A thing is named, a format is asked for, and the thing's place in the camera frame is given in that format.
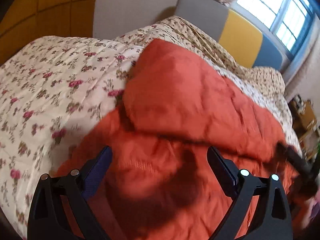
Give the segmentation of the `person right hand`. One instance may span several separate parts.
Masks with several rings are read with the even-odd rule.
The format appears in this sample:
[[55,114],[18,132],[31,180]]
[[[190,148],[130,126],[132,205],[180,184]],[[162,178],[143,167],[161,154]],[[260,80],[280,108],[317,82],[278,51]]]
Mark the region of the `person right hand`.
[[304,218],[304,225],[305,227],[307,227],[319,213],[319,194],[315,197],[308,199],[305,202],[305,208],[306,213]]

